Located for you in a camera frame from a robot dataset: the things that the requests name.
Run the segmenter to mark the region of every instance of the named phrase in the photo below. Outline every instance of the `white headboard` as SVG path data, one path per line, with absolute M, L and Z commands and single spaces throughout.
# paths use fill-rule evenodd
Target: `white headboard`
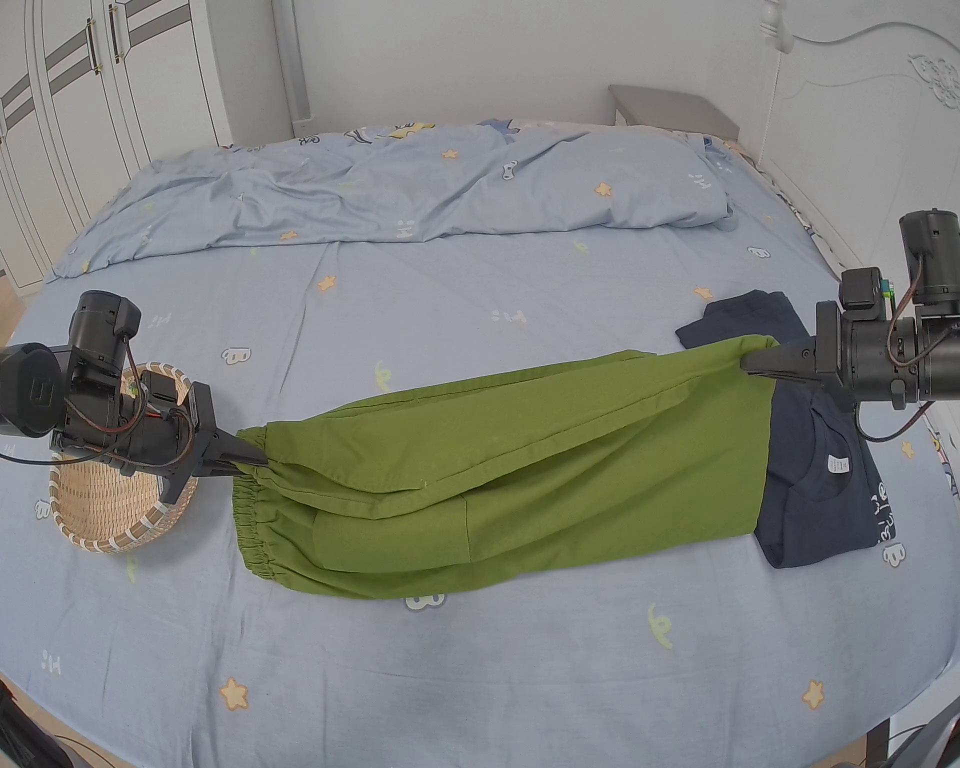
M 902 295 L 900 216 L 960 212 L 960 0 L 766 0 L 763 20 L 794 45 L 769 38 L 741 143 L 835 271 L 876 265 Z M 960 403 L 930 413 L 960 446 Z

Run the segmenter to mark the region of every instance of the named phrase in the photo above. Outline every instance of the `white wall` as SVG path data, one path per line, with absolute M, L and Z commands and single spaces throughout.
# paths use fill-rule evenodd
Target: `white wall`
M 320 131 L 420 120 L 612 123 L 609 84 L 749 106 L 761 0 L 298 0 Z

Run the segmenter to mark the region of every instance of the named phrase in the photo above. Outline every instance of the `bed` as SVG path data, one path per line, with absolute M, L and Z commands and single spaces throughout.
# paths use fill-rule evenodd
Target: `bed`
M 836 50 L 871 43 L 888 52 L 896 42 L 884 65 L 902 58 L 906 68 L 890 77 L 912 79 L 904 90 L 916 109 L 927 110 L 924 99 L 943 109 L 906 51 L 935 52 L 912 48 L 915 36 L 946 45 L 929 30 L 942 31 L 956 13 L 908 26 L 889 16 L 895 6 L 841 30 Z M 780 74 L 764 94 L 763 128 L 745 126 L 743 141 L 767 177 L 709 136 L 526 120 L 364 129 L 197 155 L 163 184 L 138 177 L 121 193 L 58 266 L 14 342 L 61 343 L 85 290 L 127 296 L 144 316 L 137 361 L 169 362 L 209 383 L 218 422 L 236 430 L 622 348 L 677 351 L 674 330 L 698 319 L 707 297 L 754 288 L 782 290 L 812 330 L 815 301 L 836 295 L 822 251 L 846 266 L 859 254 L 885 274 L 902 259 L 892 246 L 886 260 L 858 243 L 849 253 L 840 247 L 877 224 L 848 218 L 854 202 L 819 202 L 835 181 L 830 153 L 835 160 L 868 140 L 878 152 L 902 137 L 858 133 L 830 147 L 816 144 L 809 125 L 791 132 L 798 118 L 790 93 L 815 99 L 842 89 L 802 86 L 817 80 L 808 71 L 814 59 L 791 59 L 817 44 L 804 42 L 816 38 L 804 19 L 786 16 L 795 53 L 770 54 Z M 846 65 L 831 71 L 860 87 Z M 403 137 L 376 138 L 391 132 Z M 581 172 L 592 162 L 621 154 L 629 170 L 635 146 L 668 141 L 684 149 L 684 162 L 700 163 L 684 174 L 692 186 L 722 190 L 726 209 L 712 209 L 700 226 L 676 225 L 696 224 L 701 208 L 684 216 L 673 209 L 663 221 L 600 221 L 595 211 L 578 219 L 583 209 L 563 207 L 561 196 L 559 219 L 546 209 L 517 218 L 510 206 L 470 196 L 484 184 L 528 183 L 535 163 L 510 166 L 520 148 L 536 158 L 584 138 L 590 154 L 559 166 L 569 180 L 586 182 Z M 330 183 L 353 200 L 349 237 L 290 213 L 309 200 L 298 184 L 277 207 L 259 188 L 237 186 L 249 174 L 213 173 L 230 163 L 254 168 L 267 160 L 252 158 L 266 153 L 294 171 L 302 162 L 309 185 L 312 163 L 342 170 L 344 156 L 387 152 L 424 169 L 410 178 L 426 188 L 441 148 L 457 155 L 448 163 L 473 162 L 476 150 L 485 170 L 426 215 L 410 212 L 414 198 L 399 193 L 363 198 L 358 187 L 370 177 L 352 171 L 362 163 L 338 171 Z M 812 156 L 819 174 L 800 162 Z M 900 169 L 909 167 L 903 159 Z M 165 192 L 191 168 L 217 186 L 199 211 L 206 228 L 178 226 L 189 215 L 186 186 Z M 860 169 L 850 195 L 881 181 L 869 170 Z M 590 192 L 603 205 L 601 184 L 615 196 L 631 183 L 629 174 L 595 182 L 601 191 L 591 184 Z M 916 207 L 955 208 L 955 175 L 952 184 L 932 200 L 900 195 L 885 210 L 896 222 Z M 123 217 L 113 215 L 121 209 Z M 820 248 L 811 233 L 823 236 Z M 882 406 L 864 413 L 877 433 L 901 420 Z M 960 519 L 945 474 L 948 441 L 945 433 L 934 444 L 919 423 L 903 442 L 874 450 L 897 520 L 895 553 L 879 546 L 775 571 L 743 537 L 379 602 L 300 594 L 251 575 L 236 548 L 228 480 L 203 480 L 160 540 L 130 556 L 103 556 L 71 547 L 57 530 L 44 470 L 4 465 L 0 670 L 67 725 L 149 766 L 804 766 L 901 709 L 957 656 Z M 0 448 L 49 455 L 43 441 L 4 439 Z

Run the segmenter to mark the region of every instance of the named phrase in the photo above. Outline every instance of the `nightstand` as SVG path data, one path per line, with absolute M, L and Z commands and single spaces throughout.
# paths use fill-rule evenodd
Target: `nightstand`
M 611 85 L 618 126 L 656 126 L 736 141 L 740 128 L 703 96 L 639 85 Z

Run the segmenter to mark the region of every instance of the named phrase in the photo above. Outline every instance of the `robotic arm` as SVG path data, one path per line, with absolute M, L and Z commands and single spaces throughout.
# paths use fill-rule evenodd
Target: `robotic arm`
M 842 312 L 835 301 L 817 302 L 816 336 L 744 355 L 741 369 L 820 384 L 848 413 L 867 401 L 889 401 L 902 410 L 926 400 L 925 411 L 933 400 L 960 399 L 957 215 L 914 211 L 900 219 L 900 233 L 910 287 L 896 307 L 877 267 L 847 270 L 840 278 Z M 916 320 L 901 316 L 911 300 Z
M 69 344 L 0 348 L 0 434 L 40 438 L 71 456 L 104 462 L 125 476 L 163 478 L 160 501 L 174 504 L 187 479 L 239 474 L 237 463 L 267 465 L 263 451 L 217 428 L 210 388 L 194 382 L 182 405 L 173 381 L 149 371 L 134 396 L 121 394 L 124 358 L 140 310 L 129 300 L 87 291 L 70 322 Z M 20 464 L 57 464 L 7 458 Z

